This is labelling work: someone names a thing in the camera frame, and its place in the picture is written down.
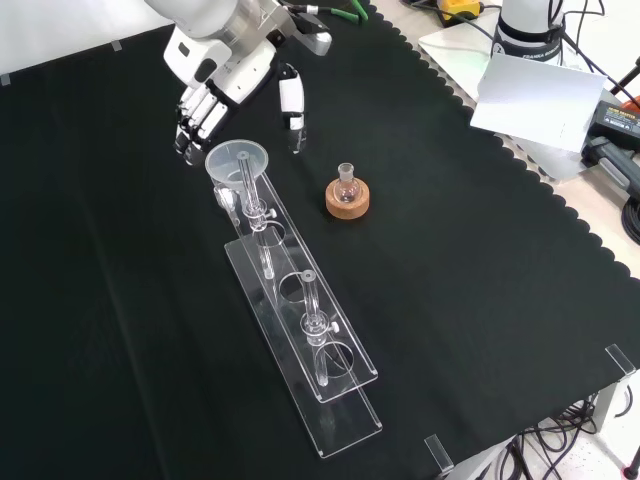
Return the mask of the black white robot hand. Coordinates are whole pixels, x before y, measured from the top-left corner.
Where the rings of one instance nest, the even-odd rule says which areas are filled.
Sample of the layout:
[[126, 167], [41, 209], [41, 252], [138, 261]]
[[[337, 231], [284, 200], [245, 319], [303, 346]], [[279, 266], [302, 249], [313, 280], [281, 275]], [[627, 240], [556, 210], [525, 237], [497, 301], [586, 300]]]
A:
[[290, 150], [298, 154], [306, 143], [306, 108], [302, 77], [289, 63], [276, 59], [275, 32], [248, 54], [237, 56], [219, 39], [196, 40], [173, 30], [163, 58], [186, 89], [176, 107], [173, 148], [190, 166], [202, 164], [216, 137], [239, 108], [275, 76], [280, 110]]

